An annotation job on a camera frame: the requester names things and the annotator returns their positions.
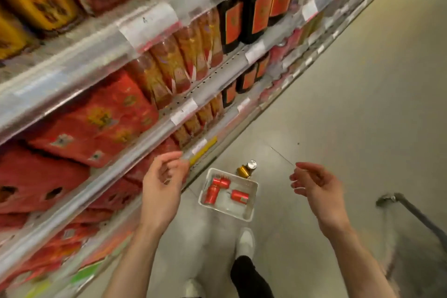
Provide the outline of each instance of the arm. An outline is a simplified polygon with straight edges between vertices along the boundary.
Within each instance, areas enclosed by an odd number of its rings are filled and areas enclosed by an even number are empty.
[[[155,158],[143,180],[140,224],[103,295],[104,298],[145,298],[155,251],[161,236],[174,219],[189,162],[182,152]],[[165,185],[163,180],[171,177]]]
[[[340,181],[321,165],[296,166],[291,186],[296,194],[307,197],[321,232],[330,241],[349,298],[396,298],[379,264],[351,227]]]

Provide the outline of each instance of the gray tile floor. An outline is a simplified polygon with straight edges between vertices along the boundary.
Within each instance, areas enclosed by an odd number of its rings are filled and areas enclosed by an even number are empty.
[[[296,161],[322,163],[344,182],[352,223],[378,258],[374,204],[386,192],[405,193],[447,227],[446,17],[447,0],[375,0],[213,163],[234,172],[258,162],[254,263],[277,297],[346,297],[330,245],[290,189]],[[243,224],[197,204],[203,179],[160,243],[148,297],[180,297],[191,277],[208,297],[237,296],[228,274]],[[83,297],[97,297],[111,270]]]

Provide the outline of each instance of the white plastic container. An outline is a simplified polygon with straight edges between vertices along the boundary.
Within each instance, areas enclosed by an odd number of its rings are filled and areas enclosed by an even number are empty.
[[[204,204],[207,190],[211,185],[213,178],[227,178],[230,179],[230,188],[221,189],[214,205]],[[210,168],[208,170],[207,179],[203,184],[202,191],[198,198],[198,203],[210,209],[228,214],[234,218],[251,222],[254,214],[254,203],[258,192],[259,184],[253,180],[245,179],[228,172]],[[249,194],[247,204],[242,204],[230,198],[232,190],[238,190]]]

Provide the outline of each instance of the person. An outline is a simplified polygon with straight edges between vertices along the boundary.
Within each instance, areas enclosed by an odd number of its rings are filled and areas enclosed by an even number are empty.
[[[157,246],[177,213],[183,179],[189,170],[189,162],[181,160],[181,156],[181,152],[158,156],[144,177],[141,221],[104,298],[146,297]],[[163,182],[166,177],[170,177],[167,185]],[[349,222],[341,182],[323,166],[313,163],[296,163],[290,180],[294,192],[307,198],[321,232],[330,241],[349,298],[396,298],[379,264]],[[242,229],[230,277],[240,298],[272,298],[269,285],[253,265],[254,247],[252,231]],[[197,281],[189,280],[184,297],[205,295]]]

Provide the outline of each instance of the shoe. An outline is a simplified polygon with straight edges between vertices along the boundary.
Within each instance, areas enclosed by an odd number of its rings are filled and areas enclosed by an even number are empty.
[[[240,256],[247,256],[253,260],[254,256],[254,234],[251,229],[244,227],[240,231],[239,240],[236,244],[236,259]]]
[[[205,298],[205,290],[195,279],[188,279],[183,289],[184,298]]]

